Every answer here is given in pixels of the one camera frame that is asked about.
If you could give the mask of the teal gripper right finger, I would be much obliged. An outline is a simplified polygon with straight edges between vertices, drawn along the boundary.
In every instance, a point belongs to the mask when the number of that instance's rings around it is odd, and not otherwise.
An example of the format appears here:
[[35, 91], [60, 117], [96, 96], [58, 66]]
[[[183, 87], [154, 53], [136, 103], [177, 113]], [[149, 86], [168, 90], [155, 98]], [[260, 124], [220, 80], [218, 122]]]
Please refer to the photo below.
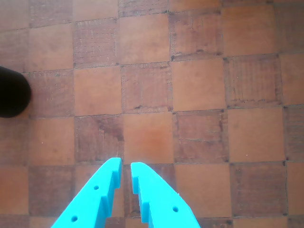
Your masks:
[[150, 228], [199, 228], [190, 206], [150, 166], [131, 164], [133, 194], [139, 198], [142, 223]]

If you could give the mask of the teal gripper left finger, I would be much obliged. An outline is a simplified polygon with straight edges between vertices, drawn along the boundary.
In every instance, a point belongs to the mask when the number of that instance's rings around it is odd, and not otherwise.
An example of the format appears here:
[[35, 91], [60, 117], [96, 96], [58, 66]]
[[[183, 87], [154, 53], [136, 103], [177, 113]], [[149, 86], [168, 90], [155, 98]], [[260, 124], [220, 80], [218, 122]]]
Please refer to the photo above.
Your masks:
[[121, 186], [122, 159], [108, 159], [77, 193], [53, 228], [103, 228]]

